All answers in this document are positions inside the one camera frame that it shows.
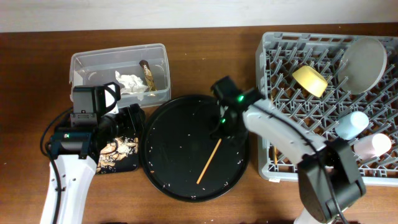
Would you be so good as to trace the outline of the yellow bowl with food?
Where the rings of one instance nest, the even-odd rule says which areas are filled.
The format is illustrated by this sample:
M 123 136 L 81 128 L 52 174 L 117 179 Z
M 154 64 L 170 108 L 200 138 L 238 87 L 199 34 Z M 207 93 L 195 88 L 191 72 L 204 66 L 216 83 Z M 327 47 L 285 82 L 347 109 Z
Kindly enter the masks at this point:
M 305 65 L 294 71 L 294 79 L 309 93 L 320 98 L 328 86 L 328 82 L 314 68 Z

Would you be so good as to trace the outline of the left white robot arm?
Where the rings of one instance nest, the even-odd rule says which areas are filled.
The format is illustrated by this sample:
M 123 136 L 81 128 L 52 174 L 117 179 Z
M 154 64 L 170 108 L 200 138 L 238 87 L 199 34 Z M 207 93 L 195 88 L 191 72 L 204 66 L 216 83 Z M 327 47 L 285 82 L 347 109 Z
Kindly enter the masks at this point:
M 145 112 L 137 104 L 117 113 L 91 114 L 95 123 L 74 126 L 71 108 L 50 125 L 54 133 L 40 142 L 50 164 L 41 223 L 81 223 L 86 197 L 96 174 L 131 172 L 139 167 L 139 135 Z

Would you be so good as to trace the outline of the white tissue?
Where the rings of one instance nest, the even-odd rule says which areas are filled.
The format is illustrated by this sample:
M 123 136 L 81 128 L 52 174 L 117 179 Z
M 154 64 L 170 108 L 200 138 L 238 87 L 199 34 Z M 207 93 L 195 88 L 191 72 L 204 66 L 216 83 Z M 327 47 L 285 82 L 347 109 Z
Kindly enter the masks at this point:
M 140 101 L 144 99 L 141 93 L 145 92 L 148 86 L 144 84 L 141 78 L 136 75 L 121 75 L 118 71 L 115 71 L 115 78 L 123 86 L 120 90 L 122 95 L 139 94 L 137 99 Z

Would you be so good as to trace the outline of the pink cup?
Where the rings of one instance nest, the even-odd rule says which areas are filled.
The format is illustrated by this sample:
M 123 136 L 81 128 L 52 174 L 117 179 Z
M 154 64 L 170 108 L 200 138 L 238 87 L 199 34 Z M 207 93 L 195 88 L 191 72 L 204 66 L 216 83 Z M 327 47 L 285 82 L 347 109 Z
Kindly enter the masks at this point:
M 390 138 L 381 133 L 372 134 L 361 138 L 354 145 L 354 152 L 362 159 L 370 159 L 373 157 L 379 157 L 382 154 L 389 151 L 392 147 Z

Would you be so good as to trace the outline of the white plate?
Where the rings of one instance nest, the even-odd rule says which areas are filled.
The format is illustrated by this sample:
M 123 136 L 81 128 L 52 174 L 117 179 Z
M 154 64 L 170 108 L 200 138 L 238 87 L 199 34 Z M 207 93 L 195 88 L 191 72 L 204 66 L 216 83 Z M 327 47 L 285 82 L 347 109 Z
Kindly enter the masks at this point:
M 364 37 L 350 45 L 341 59 L 338 81 L 344 91 L 358 95 L 373 88 L 387 64 L 385 47 L 375 38 Z

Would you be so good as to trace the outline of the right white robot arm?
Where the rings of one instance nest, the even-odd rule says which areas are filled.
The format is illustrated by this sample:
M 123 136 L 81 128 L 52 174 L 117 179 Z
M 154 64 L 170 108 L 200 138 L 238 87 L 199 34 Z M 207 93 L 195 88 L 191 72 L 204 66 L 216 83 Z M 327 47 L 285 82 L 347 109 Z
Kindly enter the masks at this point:
M 257 89 L 241 91 L 229 76 L 215 82 L 211 92 L 220 107 L 220 121 L 212 136 L 228 139 L 255 133 L 297 168 L 304 210 L 296 223 L 347 222 L 343 211 L 365 195 L 366 187 L 345 140 L 328 141 L 311 133 Z

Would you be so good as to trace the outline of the light blue cup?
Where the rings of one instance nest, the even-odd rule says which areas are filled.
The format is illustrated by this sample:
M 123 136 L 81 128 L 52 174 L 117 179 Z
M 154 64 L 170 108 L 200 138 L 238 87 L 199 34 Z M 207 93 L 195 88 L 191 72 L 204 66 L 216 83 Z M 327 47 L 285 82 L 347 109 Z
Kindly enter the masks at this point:
M 335 132 L 338 137 L 344 140 L 351 140 L 367 128 L 368 124 L 369 118 L 365 113 L 354 111 L 338 120 Z

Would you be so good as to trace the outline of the wooden chopstick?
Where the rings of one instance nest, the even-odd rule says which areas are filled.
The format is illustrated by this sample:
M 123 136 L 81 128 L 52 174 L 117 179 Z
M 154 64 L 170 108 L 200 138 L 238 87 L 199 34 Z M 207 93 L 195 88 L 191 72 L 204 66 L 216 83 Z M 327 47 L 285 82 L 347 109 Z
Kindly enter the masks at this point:
M 271 95 L 271 103 L 274 103 L 274 98 L 273 98 L 272 95 Z M 274 146 L 273 148 L 274 148 L 274 149 L 273 149 L 274 164 L 277 165 L 277 163 L 278 163 L 278 158 L 277 158 L 278 150 L 277 150 L 277 147 L 276 147 L 276 146 Z
M 205 166 L 204 166 L 204 168 L 203 168 L 203 170 L 202 170 L 200 176 L 198 177 L 198 179 L 197 179 L 197 181 L 196 181 L 196 184 L 200 184 L 200 182 L 201 182 L 203 176 L 205 175 L 205 172 L 207 171 L 208 166 L 210 165 L 210 163 L 211 163 L 211 161 L 212 161 L 214 155 L 216 154 L 216 152 L 217 152 L 217 150 L 218 150 L 218 148 L 219 148 L 221 142 L 222 142 L 222 139 L 220 138 L 220 139 L 218 140 L 218 142 L 216 143 L 216 146 L 214 147 L 212 153 L 210 154 L 210 156 L 209 156 L 209 158 L 208 158 L 208 160 L 207 160 L 207 162 L 206 162 L 206 164 L 205 164 Z

